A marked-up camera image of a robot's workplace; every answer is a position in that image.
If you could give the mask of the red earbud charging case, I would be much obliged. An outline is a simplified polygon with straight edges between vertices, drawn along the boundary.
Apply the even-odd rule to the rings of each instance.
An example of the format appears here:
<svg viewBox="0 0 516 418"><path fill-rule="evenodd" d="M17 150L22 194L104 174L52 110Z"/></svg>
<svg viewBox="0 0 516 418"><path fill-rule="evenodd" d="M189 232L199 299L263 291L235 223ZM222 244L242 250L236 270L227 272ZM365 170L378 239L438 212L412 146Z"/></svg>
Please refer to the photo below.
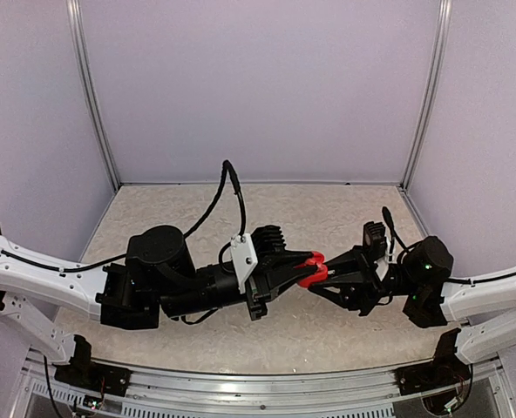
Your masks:
<svg viewBox="0 0 516 418"><path fill-rule="evenodd" d="M297 284L302 288L325 281L329 276L329 269L324 264L325 257L319 252L313 252L312 256L295 267L299 273Z"/></svg>

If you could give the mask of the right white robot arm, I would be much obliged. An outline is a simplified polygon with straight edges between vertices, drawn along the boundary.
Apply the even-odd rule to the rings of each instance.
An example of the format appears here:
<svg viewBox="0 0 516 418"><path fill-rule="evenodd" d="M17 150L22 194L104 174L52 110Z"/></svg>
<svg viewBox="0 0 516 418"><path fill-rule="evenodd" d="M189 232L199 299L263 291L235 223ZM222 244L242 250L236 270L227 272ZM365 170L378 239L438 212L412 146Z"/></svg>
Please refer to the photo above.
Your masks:
<svg viewBox="0 0 516 418"><path fill-rule="evenodd" d="M516 266L471 278L452 277L453 257L436 236L395 253L393 241L366 238L362 245L322 262L301 287L360 315L382 299L404 296L403 312L420 328L457 328L441 336L438 357L425 379L444 386L461 361L472 364L516 345Z"/></svg>

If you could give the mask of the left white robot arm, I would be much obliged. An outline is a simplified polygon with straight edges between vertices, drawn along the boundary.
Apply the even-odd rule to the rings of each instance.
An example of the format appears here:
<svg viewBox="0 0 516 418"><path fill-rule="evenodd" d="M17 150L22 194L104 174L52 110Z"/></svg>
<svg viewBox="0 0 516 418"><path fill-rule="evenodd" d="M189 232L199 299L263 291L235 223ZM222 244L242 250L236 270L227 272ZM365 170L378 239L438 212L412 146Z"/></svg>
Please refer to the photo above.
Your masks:
<svg viewBox="0 0 516 418"><path fill-rule="evenodd" d="M158 327L161 315L183 321L196 314L205 320L238 304L258 320L290 287L309 287L328 275L320 253L287 250L275 226L235 237L227 249L230 261L198 268L183 232L156 226L132 236L123 255L75 264L22 248L0 227L0 321L89 388L101 378L89 342L56 326L36 308L36 300L108 327L147 330Z"/></svg>

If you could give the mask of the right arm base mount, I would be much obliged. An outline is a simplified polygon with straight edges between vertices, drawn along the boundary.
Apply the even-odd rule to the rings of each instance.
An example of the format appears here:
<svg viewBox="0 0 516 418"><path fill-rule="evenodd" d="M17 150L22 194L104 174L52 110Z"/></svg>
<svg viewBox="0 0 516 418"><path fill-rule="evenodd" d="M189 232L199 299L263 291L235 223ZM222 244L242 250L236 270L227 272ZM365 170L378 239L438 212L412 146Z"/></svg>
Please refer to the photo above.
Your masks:
<svg viewBox="0 0 516 418"><path fill-rule="evenodd" d="M401 395L430 391L436 388L469 381L472 368L456 355L455 344L460 329L443 333L434 355L428 361L412 366L399 367L394 375Z"/></svg>

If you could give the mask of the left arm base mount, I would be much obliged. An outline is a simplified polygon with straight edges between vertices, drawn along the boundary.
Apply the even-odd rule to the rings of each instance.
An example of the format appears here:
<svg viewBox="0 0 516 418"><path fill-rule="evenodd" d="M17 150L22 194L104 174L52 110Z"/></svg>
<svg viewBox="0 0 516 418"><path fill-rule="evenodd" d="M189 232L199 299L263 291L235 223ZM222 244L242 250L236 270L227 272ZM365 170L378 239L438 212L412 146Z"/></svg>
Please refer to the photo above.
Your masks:
<svg viewBox="0 0 516 418"><path fill-rule="evenodd" d="M85 337L74 334L74 351L63 366L56 366L55 379L76 388L98 392L101 395L124 397L132 371L96 362L92 359L92 345Z"/></svg>

